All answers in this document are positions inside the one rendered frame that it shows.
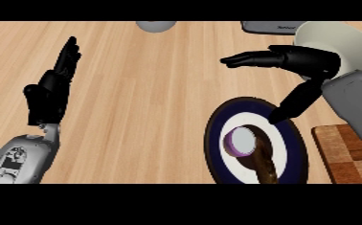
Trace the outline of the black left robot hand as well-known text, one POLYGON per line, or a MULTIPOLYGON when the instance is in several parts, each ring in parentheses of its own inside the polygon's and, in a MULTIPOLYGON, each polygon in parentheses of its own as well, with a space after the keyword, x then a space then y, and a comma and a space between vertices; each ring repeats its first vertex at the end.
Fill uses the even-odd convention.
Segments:
POLYGON ((81 58, 77 38, 69 37, 54 66, 41 76, 37 84, 28 84, 22 93, 28 105, 28 124, 59 124, 65 115, 69 88, 81 58))

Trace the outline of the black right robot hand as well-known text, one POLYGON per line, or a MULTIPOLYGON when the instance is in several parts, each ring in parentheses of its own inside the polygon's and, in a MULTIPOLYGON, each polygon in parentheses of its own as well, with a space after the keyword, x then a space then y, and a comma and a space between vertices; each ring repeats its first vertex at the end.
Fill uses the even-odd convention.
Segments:
POLYGON ((270 45, 267 51, 242 52, 224 57, 227 68, 242 66, 280 68, 309 79, 297 85, 279 107, 269 115, 269 123, 297 118, 322 95, 322 84, 340 71, 341 58, 334 52, 294 45, 270 45))

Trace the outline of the navy and white plate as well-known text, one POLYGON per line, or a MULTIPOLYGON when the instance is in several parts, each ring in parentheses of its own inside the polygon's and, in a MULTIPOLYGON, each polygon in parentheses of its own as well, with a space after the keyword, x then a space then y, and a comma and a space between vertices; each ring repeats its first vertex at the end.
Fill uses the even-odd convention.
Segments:
POLYGON ((303 137, 289 120, 269 124, 276 107, 264 100, 241 97, 226 101, 210 116, 204 134, 208 169, 217 184, 257 184, 249 157, 233 157, 223 147, 223 137, 238 126, 249 126, 266 141, 280 184, 306 184, 309 154, 303 137))

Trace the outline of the grey flat appliance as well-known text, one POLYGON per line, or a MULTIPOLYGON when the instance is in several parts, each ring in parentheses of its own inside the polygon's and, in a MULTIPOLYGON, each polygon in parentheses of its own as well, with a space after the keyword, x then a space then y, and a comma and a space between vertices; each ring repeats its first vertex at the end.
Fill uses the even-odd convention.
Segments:
POLYGON ((242 30, 251 34, 294 35, 304 21, 242 21, 242 30))

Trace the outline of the checkered wooden cutting board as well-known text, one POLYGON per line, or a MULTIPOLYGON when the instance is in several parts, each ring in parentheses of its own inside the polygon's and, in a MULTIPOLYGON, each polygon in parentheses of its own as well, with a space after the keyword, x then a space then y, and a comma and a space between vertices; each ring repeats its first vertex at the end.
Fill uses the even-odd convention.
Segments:
POLYGON ((362 184, 362 140, 350 126, 316 126, 311 135, 331 182, 362 184))

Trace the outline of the grey round object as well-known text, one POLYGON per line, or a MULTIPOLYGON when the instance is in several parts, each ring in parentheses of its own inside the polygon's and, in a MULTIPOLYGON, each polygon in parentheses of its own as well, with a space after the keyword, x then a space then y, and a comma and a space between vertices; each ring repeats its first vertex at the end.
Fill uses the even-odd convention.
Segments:
POLYGON ((170 30, 176 21, 137 21, 139 28, 147 33, 162 33, 170 30))

